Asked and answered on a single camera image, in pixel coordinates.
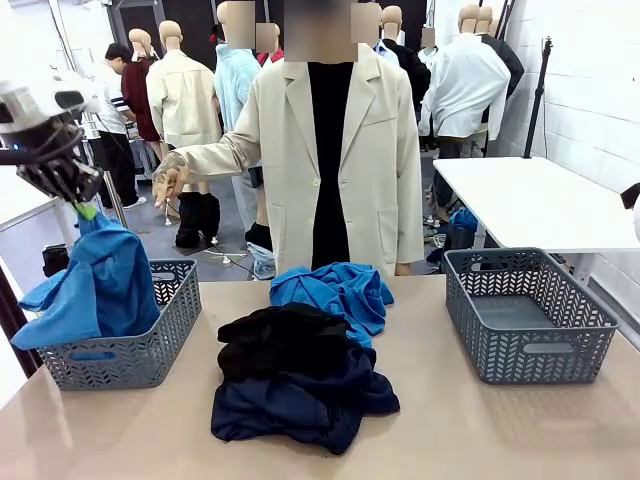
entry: woven pattern basket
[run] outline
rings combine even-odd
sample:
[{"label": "woven pattern basket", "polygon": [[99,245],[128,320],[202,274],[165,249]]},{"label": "woven pattern basket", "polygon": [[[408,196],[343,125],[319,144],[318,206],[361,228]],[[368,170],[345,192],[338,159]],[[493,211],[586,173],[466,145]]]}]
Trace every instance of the woven pattern basket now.
[{"label": "woven pattern basket", "polygon": [[447,309],[486,383],[590,383],[616,315],[537,249],[450,251]]},{"label": "woven pattern basket", "polygon": [[147,333],[38,349],[60,390],[160,385],[202,310],[195,264],[193,260],[151,262],[156,303],[162,312]]}]

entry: white wall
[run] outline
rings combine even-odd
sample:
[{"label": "white wall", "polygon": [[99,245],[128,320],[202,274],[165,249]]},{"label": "white wall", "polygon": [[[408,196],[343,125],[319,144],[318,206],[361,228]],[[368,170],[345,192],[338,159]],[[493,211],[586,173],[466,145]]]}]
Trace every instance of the white wall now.
[{"label": "white wall", "polygon": [[[60,10],[71,48],[85,49],[94,61],[100,61],[114,41],[105,7],[98,0],[84,4],[60,0]],[[35,72],[50,71],[50,66],[66,69],[47,1],[10,9],[7,0],[0,0],[0,11],[0,58],[10,59],[14,65],[12,72],[2,73],[3,77],[28,78]]]},{"label": "white wall", "polygon": [[[440,22],[445,43],[466,3],[439,2],[436,26]],[[494,17],[499,11],[494,7]],[[517,0],[506,40],[526,73],[507,103],[493,151],[522,155],[542,42],[551,36],[554,47],[545,93],[547,158],[617,192],[640,182],[639,15],[638,0],[611,0],[606,7],[601,0]],[[535,155],[545,156],[544,131],[541,108]],[[606,219],[594,221],[602,224],[606,235]],[[640,319],[640,254],[600,256],[593,277]]]}]

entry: navy blue cloth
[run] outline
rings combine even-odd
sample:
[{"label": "navy blue cloth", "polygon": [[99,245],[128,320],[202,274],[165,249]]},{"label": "navy blue cloth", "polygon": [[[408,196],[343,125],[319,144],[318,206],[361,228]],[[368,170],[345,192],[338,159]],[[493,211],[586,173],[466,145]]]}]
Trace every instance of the navy blue cloth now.
[{"label": "navy blue cloth", "polygon": [[386,377],[375,373],[376,353],[353,346],[342,368],[323,378],[281,372],[271,379],[225,382],[215,393],[211,432],[224,441],[288,435],[344,453],[363,415],[400,410]]}]

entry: black shirt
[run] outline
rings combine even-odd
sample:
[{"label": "black shirt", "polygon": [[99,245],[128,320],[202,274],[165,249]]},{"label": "black shirt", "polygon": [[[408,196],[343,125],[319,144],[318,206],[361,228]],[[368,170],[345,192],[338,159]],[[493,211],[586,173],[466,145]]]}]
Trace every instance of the black shirt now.
[{"label": "black shirt", "polygon": [[349,261],[349,238],[338,172],[353,63],[309,62],[308,65],[321,180],[311,262],[312,270],[316,270],[334,262]]}]

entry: black pants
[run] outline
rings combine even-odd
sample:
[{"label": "black pants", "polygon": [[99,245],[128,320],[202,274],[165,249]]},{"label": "black pants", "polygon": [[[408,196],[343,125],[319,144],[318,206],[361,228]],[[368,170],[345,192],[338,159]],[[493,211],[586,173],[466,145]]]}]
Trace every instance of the black pants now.
[{"label": "black pants", "polygon": [[[136,169],[127,136],[124,133],[110,134],[100,131],[100,145],[97,149],[94,148],[94,155],[98,166],[111,172],[122,205],[128,207],[136,203]],[[100,198],[105,208],[113,208],[104,182],[100,186]]]},{"label": "black pants", "polygon": [[[460,152],[462,151],[462,144],[458,141],[449,140],[447,138],[440,139],[440,155],[439,159],[446,158],[460,158]],[[446,182],[438,170],[433,175],[433,193],[436,196],[438,206],[442,208],[449,208],[453,200],[453,190]]]}]

